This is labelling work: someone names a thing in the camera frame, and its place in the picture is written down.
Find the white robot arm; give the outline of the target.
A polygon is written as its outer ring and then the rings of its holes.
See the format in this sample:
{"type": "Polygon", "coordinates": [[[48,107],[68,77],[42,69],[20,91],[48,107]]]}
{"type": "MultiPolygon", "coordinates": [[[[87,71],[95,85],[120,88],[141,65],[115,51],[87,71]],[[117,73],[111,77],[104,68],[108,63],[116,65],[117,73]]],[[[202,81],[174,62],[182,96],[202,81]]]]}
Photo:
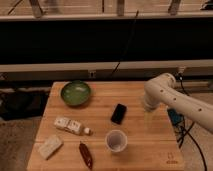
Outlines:
{"type": "Polygon", "coordinates": [[[153,111],[160,103],[164,103],[213,134],[213,105],[176,91],[175,84],[176,79],[170,73],[164,73],[146,81],[143,96],[144,109],[153,111]]]}

